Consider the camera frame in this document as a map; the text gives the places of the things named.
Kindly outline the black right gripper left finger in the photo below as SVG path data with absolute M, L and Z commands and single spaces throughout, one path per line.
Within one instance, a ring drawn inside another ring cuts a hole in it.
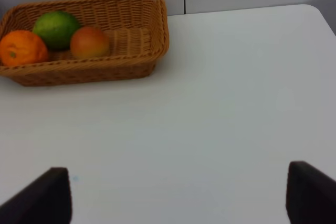
M 1 205 L 1 223 L 71 223 L 69 172 L 53 167 Z

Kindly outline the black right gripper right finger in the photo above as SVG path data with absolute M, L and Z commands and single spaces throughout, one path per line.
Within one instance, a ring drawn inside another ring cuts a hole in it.
M 290 223 L 335 223 L 335 180 L 307 162 L 291 162 L 286 210 Z

